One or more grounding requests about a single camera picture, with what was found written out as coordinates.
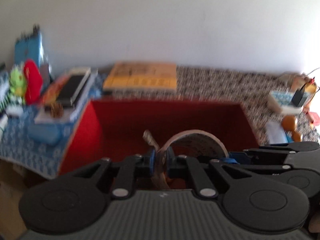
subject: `gray ribbed panel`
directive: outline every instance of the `gray ribbed panel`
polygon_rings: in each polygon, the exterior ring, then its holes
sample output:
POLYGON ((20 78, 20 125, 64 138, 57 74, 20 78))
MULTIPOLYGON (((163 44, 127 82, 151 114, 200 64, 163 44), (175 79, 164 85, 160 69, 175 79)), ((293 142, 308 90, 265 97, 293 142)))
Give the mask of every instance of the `gray ribbed panel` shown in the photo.
POLYGON ((227 220, 218 205, 202 201, 190 190, 137 191, 129 200, 113 201, 90 227, 63 236, 28 231, 22 240, 304 240, 299 230, 263 236, 241 229, 227 220))

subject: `wire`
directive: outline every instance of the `wire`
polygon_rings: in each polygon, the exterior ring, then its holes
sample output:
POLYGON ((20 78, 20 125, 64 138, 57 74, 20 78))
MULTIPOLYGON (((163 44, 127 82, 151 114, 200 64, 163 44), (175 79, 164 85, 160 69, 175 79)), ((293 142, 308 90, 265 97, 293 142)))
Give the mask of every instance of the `wire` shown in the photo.
POLYGON ((314 71, 320 69, 320 67, 317 67, 316 69, 314 69, 313 71, 311 71, 310 73, 308 73, 306 76, 310 75, 311 73, 313 73, 314 71))

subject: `granite countertop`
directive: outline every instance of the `granite countertop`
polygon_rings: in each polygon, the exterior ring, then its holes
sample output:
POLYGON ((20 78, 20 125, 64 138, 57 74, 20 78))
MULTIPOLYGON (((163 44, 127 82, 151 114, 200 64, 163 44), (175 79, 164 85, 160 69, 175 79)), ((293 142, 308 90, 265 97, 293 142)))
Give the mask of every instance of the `granite countertop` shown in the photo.
MULTIPOLYGON (((262 73, 243 73, 201 67, 177 68, 178 89, 168 92, 114 91, 115 98, 190 99, 241 102, 260 144, 267 142, 265 124, 268 120, 281 121, 283 116, 267 108, 271 90, 286 91, 277 76, 262 73)), ((317 141, 318 133, 312 129, 304 113, 297 115, 298 132, 304 141, 317 141)))

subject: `wall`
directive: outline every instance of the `wall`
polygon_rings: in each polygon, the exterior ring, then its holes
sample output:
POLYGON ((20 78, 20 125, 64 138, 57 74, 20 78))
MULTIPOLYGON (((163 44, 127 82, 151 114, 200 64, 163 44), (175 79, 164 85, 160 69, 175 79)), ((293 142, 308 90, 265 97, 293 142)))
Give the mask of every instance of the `wall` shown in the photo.
POLYGON ((39 23, 57 72, 116 60, 301 71, 320 63, 320 0, 0 0, 0 61, 39 23))

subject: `red plush object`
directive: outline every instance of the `red plush object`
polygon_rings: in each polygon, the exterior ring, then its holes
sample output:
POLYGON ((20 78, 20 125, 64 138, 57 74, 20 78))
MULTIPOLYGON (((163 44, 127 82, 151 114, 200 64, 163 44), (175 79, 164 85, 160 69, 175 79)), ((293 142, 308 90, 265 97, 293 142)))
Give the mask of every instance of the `red plush object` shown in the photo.
POLYGON ((43 80, 36 63, 32 59, 25 61, 23 73, 28 83, 27 91, 24 97, 27 105, 31 105, 38 101, 40 97, 43 80))

